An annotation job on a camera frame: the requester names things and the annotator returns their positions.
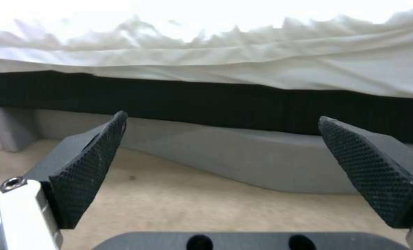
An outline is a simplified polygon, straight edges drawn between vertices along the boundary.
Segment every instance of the screw hole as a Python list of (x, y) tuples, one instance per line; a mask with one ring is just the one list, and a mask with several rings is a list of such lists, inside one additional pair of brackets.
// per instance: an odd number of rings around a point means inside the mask
[(289, 240), (289, 247), (290, 250), (316, 250), (313, 241), (300, 234), (291, 236)]
[(13, 186), (15, 186), (15, 185), (20, 184), (21, 181), (22, 181), (22, 180), (21, 180), (20, 178), (15, 177), (15, 178), (12, 178), (12, 179), (8, 180), (8, 181), (5, 183), (5, 186), (8, 187), (8, 188), (11, 188), (11, 187), (13, 187)]
[(213, 241), (206, 235), (195, 235), (189, 238), (186, 250), (213, 250)]

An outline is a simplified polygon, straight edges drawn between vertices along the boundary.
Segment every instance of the hole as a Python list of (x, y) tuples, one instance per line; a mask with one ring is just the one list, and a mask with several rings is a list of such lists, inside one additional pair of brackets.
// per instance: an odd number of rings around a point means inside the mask
[(20, 183), (21, 183), (21, 178), (15, 177), (15, 178), (12, 178), (12, 179), (8, 180), (6, 182), (5, 186), (8, 187), (8, 188), (11, 188), (11, 187), (13, 187), (15, 185), (18, 185)]
[(186, 250), (213, 250), (213, 241), (206, 235), (195, 235), (189, 238)]
[(313, 241), (303, 235), (291, 236), (289, 240), (290, 250), (316, 250)]

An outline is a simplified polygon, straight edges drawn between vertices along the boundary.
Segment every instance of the white cloth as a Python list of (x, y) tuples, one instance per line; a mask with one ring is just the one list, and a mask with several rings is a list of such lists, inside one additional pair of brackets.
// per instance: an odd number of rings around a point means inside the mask
[(0, 72), (413, 98), (413, 1), (0, 0)]

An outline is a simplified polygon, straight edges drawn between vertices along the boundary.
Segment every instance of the textured gripper pad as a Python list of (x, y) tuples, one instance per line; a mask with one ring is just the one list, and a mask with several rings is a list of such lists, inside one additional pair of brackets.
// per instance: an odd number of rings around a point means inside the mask
[(119, 147), (127, 117), (118, 112), (79, 155), (49, 176), (51, 190), (46, 193), (53, 195), (49, 201), (60, 228), (75, 228), (94, 200)]
[(381, 140), (385, 147), (400, 142), (328, 117), (321, 117), (319, 130), (351, 183), (375, 212), (393, 228), (410, 228), (413, 224), (413, 176), (394, 160), (393, 155), (384, 153), (372, 141)]

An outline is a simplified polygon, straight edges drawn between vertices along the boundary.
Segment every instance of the black fabric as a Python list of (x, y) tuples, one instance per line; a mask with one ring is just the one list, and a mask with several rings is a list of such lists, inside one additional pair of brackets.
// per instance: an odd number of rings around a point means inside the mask
[(154, 81), (52, 71), (0, 73), (0, 106), (58, 109), (318, 135), (329, 116), (413, 143), (413, 99), (250, 84)]

